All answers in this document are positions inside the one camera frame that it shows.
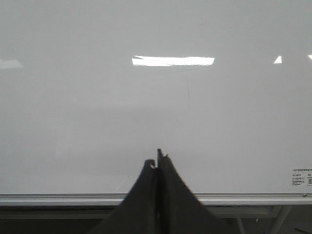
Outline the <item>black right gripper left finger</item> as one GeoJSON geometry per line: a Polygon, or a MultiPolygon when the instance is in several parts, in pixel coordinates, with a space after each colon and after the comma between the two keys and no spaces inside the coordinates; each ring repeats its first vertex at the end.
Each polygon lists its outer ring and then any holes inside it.
{"type": "Polygon", "coordinates": [[[155,234],[157,230],[155,161],[148,159],[125,199],[90,234],[155,234]]]}

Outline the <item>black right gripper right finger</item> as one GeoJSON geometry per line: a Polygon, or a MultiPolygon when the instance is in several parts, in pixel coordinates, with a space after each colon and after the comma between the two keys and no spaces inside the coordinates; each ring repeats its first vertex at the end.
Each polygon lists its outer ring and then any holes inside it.
{"type": "Polygon", "coordinates": [[[233,234],[234,228],[215,217],[196,198],[176,171],[172,160],[157,150],[159,218],[164,234],[233,234]]]}

